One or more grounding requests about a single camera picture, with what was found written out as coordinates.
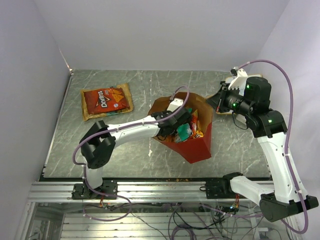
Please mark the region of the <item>red brown paper bag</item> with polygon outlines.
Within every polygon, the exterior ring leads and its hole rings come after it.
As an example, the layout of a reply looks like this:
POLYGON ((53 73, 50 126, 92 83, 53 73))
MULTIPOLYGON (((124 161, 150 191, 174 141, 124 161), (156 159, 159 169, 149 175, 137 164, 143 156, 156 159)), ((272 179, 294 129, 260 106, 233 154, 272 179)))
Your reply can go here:
POLYGON ((175 143, 174 138, 154 137, 153 139, 181 155, 190 164, 209 159, 211 155, 213 109, 206 103, 206 99, 196 93, 190 93, 185 104, 192 111, 197 110, 199 130, 203 137, 190 138, 186 141, 175 143))

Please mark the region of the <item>Doritos chip bag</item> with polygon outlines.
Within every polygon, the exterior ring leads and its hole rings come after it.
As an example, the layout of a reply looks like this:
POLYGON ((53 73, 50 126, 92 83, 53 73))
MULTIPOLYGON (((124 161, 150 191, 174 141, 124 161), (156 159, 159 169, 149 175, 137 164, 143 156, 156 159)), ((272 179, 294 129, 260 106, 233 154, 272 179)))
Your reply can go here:
POLYGON ((106 88, 82 89, 80 96, 84 121, 130 113, 134 110, 127 83, 106 88))

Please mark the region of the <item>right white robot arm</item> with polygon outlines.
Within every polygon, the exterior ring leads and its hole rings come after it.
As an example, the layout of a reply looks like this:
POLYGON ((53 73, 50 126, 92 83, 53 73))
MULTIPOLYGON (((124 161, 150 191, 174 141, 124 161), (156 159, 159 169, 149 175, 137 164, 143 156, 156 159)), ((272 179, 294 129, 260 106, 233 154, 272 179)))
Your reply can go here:
POLYGON ((244 196, 259 205, 269 222, 318 207, 315 196, 310 196, 297 175, 289 150, 285 149, 289 130, 283 115, 270 108, 272 86, 267 79, 258 76, 245 78, 244 94, 231 83, 222 81, 219 91, 206 99, 218 113, 232 112, 245 117, 250 129, 263 150, 274 188, 249 180, 240 172, 224 175, 221 194, 231 198, 235 194, 244 196))

